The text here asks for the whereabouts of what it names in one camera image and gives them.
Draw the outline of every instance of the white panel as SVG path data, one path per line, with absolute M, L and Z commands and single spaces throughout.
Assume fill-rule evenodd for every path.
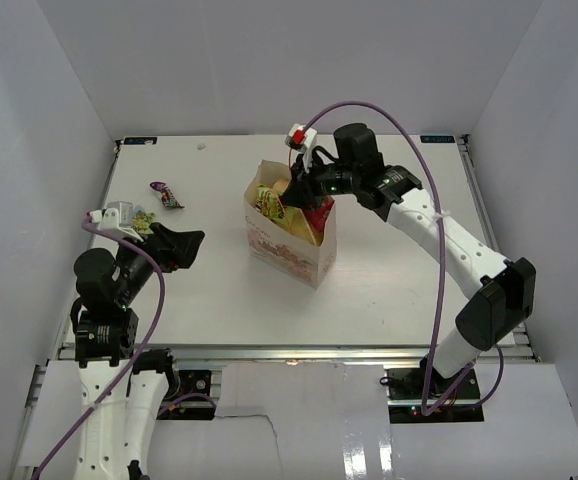
M 113 144 L 34 0 L 0 0 L 0 479 Z
M 413 132 L 466 133 L 540 0 L 39 3 L 122 137 L 284 133 L 349 98 L 381 104 Z
M 499 243 L 538 270 L 532 342 L 578 422 L 578 2 L 543 3 L 473 138 Z
M 491 388 L 497 369 L 497 365 L 476 366 L 484 391 Z M 304 378 L 302 384 L 292 384 L 291 389 L 282 382 L 269 382 L 267 398 L 272 396 L 272 387 L 279 392 L 286 390 L 286 396 L 280 394 L 276 400 L 279 407 L 286 407 L 289 419 L 296 411 L 292 404 L 295 394 L 299 398 L 306 395 L 301 403 L 309 402 L 311 389 L 322 389 L 309 383 L 310 375 Z M 355 381 L 370 388 L 371 378 L 356 377 Z M 245 390 L 242 392 L 243 400 L 251 397 Z M 21 465 L 38 465 L 76 420 L 80 412 L 79 395 L 76 363 L 51 362 Z M 323 400 L 314 406 L 314 427 L 330 418 L 326 407 L 336 403 Z M 354 415 L 353 405 L 358 405 L 355 411 L 358 415 Z M 357 425 L 359 419 L 367 417 L 368 412 L 361 408 L 367 402 L 353 405 L 348 405 L 351 408 L 347 418 L 351 425 Z M 78 455 L 78 436 L 49 465 L 43 480 L 70 478 Z M 553 365 L 508 365 L 500 390 L 485 406 L 484 423 L 392 425 L 391 436 L 394 473 L 406 480 L 564 480 L 578 475 L 578 431 Z M 318 454 L 331 451 L 329 445 L 311 445 L 313 454 L 306 456 L 312 461 Z M 180 472 L 189 480 L 281 478 L 274 430 L 264 416 L 216 418 L 210 422 L 156 422 L 149 468 L 154 480 L 179 479 Z M 303 478 L 321 478 L 309 475 L 310 471 Z
M 243 195 L 264 159 L 286 161 L 284 137 L 272 135 L 160 137 L 155 145 L 122 147 L 107 201 L 126 200 L 156 212 L 174 230 L 207 234 L 188 271 L 167 275 L 163 315 L 151 342 L 181 345 L 428 345 L 438 288 L 438 263 L 402 232 L 338 197 L 338 258 L 317 290 L 252 258 Z M 333 151 L 331 136 L 320 142 Z M 198 144 L 205 148 L 199 150 Z M 385 161 L 422 178 L 405 140 L 379 136 Z M 443 209 L 477 238 L 482 229 L 455 144 L 420 144 Z M 184 210 L 163 211 L 149 182 L 167 182 Z M 113 252 L 117 246 L 96 239 Z M 158 300 L 151 278 L 132 308 L 138 337 Z M 441 338 L 466 303 L 448 277 Z M 73 334 L 69 332 L 69 341 Z M 503 342 L 513 344 L 508 336 Z

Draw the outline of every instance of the white wall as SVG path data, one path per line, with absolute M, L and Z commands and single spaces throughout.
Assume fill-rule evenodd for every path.
M 540 0 L 39 3 L 119 138 L 284 133 L 348 99 L 381 104 L 413 132 L 470 132 Z
M 501 248 L 537 267 L 527 327 L 578 423 L 578 2 L 545 0 L 473 142 Z
M 35 0 L 0 0 L 0 479 L 113 144 Z

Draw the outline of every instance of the yellow green wrapper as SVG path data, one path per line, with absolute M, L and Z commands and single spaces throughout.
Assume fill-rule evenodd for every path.
M 265 185 L 258 185 L 258 196 L 254 208 L 276 225 L 289 231 L 294 209 L 280 203 L 278 193 Z

